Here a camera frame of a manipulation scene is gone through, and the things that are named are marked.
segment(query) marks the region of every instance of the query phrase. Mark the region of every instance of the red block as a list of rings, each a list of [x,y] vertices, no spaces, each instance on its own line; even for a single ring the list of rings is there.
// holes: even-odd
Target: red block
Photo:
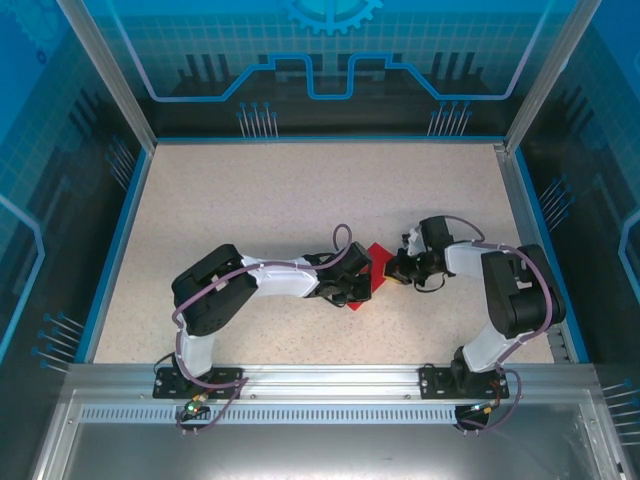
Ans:
[[[384,266],[393,258],[393,254],[386,250],[382,245],[374,243],[368,249],[373,264],[371,265],[371,294],[375,292],[380,285],[386,280],[384,276]],[[347,303],[349,308],[354,312],[360,308],[363,302]]]

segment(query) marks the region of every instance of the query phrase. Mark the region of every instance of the white robotic arm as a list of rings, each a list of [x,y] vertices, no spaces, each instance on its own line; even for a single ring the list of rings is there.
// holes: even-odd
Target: white robotic arm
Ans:
[[[186,332],[180,336],[180,354],[187,371],[199,377],[211,370],[215,332],[223,328],[250,298],[273,295],[322,297],[336,306],[369,300],[369,253],[354,242],[341,260],[323,268],[337,255],[314,254],[271,261],[241,255],[233,245],[222,245],[182,273],[171,286],[176,307],[216,278],[243,267],[260,265],[213,289],[184,311],[181,320],[186,325]]]
[[[467,275],[484,283],[489,321],[459,348],[451,370],[461,391],[474,377],[494,372],[514,345],[543,326],[547,308],[540,283],[520,257],[471,241],[455,242],[446,217],[431,217],[403,235],[404,247],[389,261],[385,275],[403,284],[424,286],[434,274]],[[544,252],[538,245],[518,249],[542,274],[552,297],[552,323],[564,319],[565,305]]]

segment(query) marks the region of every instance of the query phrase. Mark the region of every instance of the gear logo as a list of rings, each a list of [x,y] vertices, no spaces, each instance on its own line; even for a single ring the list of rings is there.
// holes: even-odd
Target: gear logo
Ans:
[[[0,14],[12,13],[39,51],[47,52],[56,39],[59,14],[55,0],[0,0]]]
[[[382,7],[381,0],[282,0],[289,20],[300,28],[311,28],[318,35],[336,31],[346,34],[350,28],[360,28],[362,20],[371,20],[373,10]]]

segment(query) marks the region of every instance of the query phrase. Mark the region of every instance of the speckled table surface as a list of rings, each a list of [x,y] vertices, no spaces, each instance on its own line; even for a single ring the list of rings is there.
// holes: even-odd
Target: speckled table surface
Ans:
[[[95,357],[149,363],[173,350],[171,282],[223,243],[287,259],[331,248],[348,223],[390,251],[429,216],[465,217],[490,241],[520,244],[491,145],[296,143],[160,145],[152,160]],[[473,232],[450,225],[455,238]],[[321,299],[248,302],[217,333],[213,361],[448,363],[487,321],[479,280],[424,295],[386,282],[357,312]],[[551,362],[546,337],[514,362]]]

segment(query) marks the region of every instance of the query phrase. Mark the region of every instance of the glass panel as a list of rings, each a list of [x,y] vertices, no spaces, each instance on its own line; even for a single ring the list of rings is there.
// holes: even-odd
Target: glass panel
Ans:
[[[638,19],[640,4],[602,2],[522,144],[542,226],[605,387],[640,382]],[[637,469],[633,390],[616,387],[611,403],[626,403],[614,413],[624,413],[615,418]]]
[[[573,5],[88,2],[156,133],[195,137],[503,135]]]
[[[27,478],[140,145],[55,2],[0,1],[0,70],[0,461]]]

